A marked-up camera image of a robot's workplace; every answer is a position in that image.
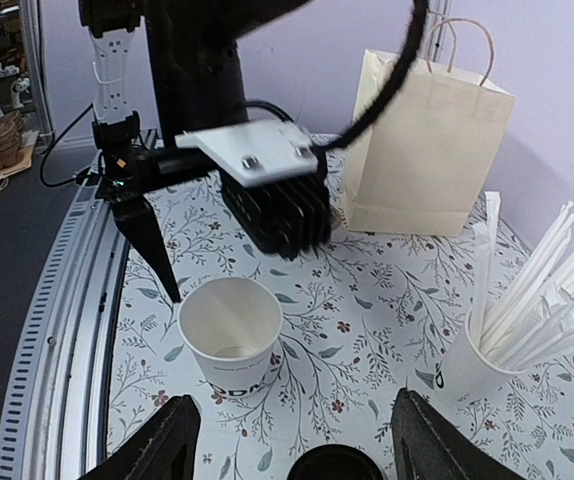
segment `metal rail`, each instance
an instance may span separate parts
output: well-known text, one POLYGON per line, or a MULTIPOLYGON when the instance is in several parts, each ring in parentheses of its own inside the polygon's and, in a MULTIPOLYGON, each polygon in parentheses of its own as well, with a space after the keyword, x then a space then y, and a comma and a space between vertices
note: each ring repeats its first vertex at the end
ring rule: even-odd
POLYGON ((96 188, 74 198, 34 293, 0 422, 0 480, 77 479, 105 458, 128 245, 96 188))

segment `paper bag handle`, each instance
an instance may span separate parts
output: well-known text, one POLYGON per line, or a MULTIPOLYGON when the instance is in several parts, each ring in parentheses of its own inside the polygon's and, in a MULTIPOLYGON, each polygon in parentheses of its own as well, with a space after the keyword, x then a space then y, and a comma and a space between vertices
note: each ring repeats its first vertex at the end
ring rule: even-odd
MULTIPOLYGON (((434 25, 434 27, 429 32, 429 35, 428 35, 429 38, 431 38, 431 36, 434 34, 434 32, 436 30, 438 30, 440 27, 442 27, 443 25, 449 25, 452 22, 466 22, 466 23, 471 23, 472 25, 476 25, 477 27, 479 27, 484 32, 485 36, 487 37, 487 42, 489 43, 489 66, 487 67, 487 71, 485 72, 485 75, 483 76, 483 79, 480 82, 480 86, 482 87, 484 85, 484 83, 487 81, 487 79, 489 78, 489 75, 491 74, 491 69, 494 67, 494 59, 496 58, 496 51, 494 49, 494 39, 491 37, 491 33, 489 33, 489 30, 487 30, 487 27, 485 27, 479 21, 473 20, 471 18, 448 18, 447 20, 443 20, 442 22, 434 25)), ((431 67, 431 62, 429 61, 429 49, 430 48, 431 48, 431 45, 429 44, 429 42, 427 42, 427 51, 425 53, 425 62, 427 62, 427 68, 429 70, 429 73, 434 73, 433 69, 431 67)), ((451 61, 449 63, 449 68, 447 70, 448 72, 451 72, 451 69, 453 67, 455 53, 456 53, 456 41, 454 41, 454 51, 453 51, 452 56, 451 56, 451 61)))
MULTIPOLYGON (((429 13, 431 15, 436 15, 436 17, 441 18, 441 20, 440 20, 441 22, 447 19, 447 17, 445 17, 444 14, 442 14, 440 12, 435 12, 434 10, 427 10, 427 13, 429 13)), ((449 67, 447 68, 447 73, 451 73, 451 69, 454 66, 454 61, 456 60, 456 50, 458 47, 458 35, 456 35, 456 29, 454 28, 454 26, 451 23, 448 23, 447 26, 451 30, 451 34, 454 37, 454 48, 451 51, 451 58, 449 59, 449 67)), ((429 34, 429 38, 427 39, 427 54, 425 55, 426 61, 429 61, 429 49, 431 48, 431 44, 429 42, 430 42, 431 38, 432 38, 432 35, 429 34)))

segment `brown paper bag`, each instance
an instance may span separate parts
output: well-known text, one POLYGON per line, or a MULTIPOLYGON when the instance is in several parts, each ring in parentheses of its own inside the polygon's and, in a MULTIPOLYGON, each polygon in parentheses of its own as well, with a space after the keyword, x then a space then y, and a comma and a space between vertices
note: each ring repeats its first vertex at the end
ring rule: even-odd
MULTIPOLYGON (((380 121, 351 148, 342 183, 350 230, 458 236, 489 173, 515 98, 485 75, 417 60, 380 121)), ((398 56, 368 50, 355 116, 380 91, 398 56)))

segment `white mounting bracket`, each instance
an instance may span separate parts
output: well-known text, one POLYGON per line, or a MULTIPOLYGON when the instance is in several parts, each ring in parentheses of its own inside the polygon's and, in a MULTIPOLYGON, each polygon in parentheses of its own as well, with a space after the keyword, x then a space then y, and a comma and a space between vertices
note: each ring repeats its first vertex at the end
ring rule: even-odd
POLYGON ((261 120, 176 136, 178 148, 199 148, 245 188, 315 173, 312 139, 297 125, 261 120))
POLYGON ((89 32, 94 45, 94 75, 98 84, 94 113, 99 123, 122 122, 132 114, 127 99, 125 80, 127 61, 135 32, 122 28, 105 32, 96 38, 89 32))

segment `table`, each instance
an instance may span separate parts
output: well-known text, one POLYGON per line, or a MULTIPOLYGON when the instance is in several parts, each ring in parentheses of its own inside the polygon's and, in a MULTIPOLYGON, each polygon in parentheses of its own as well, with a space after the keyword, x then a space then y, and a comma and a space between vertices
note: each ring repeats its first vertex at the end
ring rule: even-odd
MULTIPOLYGON (((342 158, 330 160, 338 205, 342 158)), ((111 378, 107 448, 115 451, 173 395, 202 414, 196 478, 282 480, 308 449, 358 447, 395 478, 391 409, 401 387, 419 391, 471 441, 529 479, 574 479, 574 356, 538 367, 484 401, 452 410, 432 401, 432 373, 461 328, 473 292, 471 225, 457 239, 350 233, 295 262, 262 255, 218 193, 215 177, 157 192, 182 296, 210 278, 254 278, 276 293, 285 328, 268 386, 228 400, 202 380, 151 269, 130 252, 111 378)), ((492 294, 527 256, 506 225, 492 294)))

